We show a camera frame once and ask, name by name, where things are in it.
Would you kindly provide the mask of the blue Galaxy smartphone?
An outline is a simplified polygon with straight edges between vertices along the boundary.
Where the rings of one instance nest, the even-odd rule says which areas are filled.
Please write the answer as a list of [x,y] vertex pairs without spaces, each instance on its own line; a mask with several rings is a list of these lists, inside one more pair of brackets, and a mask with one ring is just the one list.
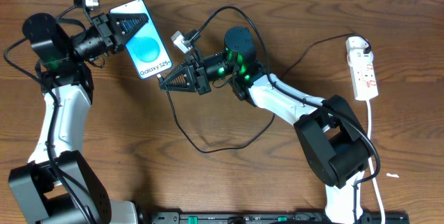
[[171,58],[143,0],[134,0],[117,6],[112,8],[110,13],[144,13],[148,17],[148,22],[126,44],[126,49],[141,79],[172,68]]

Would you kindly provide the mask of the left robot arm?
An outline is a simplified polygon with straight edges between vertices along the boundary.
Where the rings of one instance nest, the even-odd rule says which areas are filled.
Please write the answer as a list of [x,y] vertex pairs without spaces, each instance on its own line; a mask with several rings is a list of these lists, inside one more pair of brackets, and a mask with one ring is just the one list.
[[37,146],[26,165],[11,170],[9,187],[28,223],[149,223],[134,202],[111,200],[83,157],[94,90],[90,67],[100,55],[121,52],[148,17],[100,14],[74,36],[63,30],[65,23],[37,13],[22,26],[39,58],[31,78],[46,109]]

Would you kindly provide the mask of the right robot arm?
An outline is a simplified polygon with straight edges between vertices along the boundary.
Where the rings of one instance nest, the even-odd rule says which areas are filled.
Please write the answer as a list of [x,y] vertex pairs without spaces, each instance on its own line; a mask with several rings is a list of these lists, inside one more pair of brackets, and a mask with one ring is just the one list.
[[166,92],[210,92],[224,80],[241,101],[268,110],[292,125],[316,177],[325,184],[325,214],[333,223],[361,223],[359,181],[372,152],[368,138],[347,101],[304,94],[270,74],[257,60],[257,49],[245,27],[230,28],[224,50],[203,57],[195,46],[197,31],[176,32],[171,40],[185,61],[160,79]]

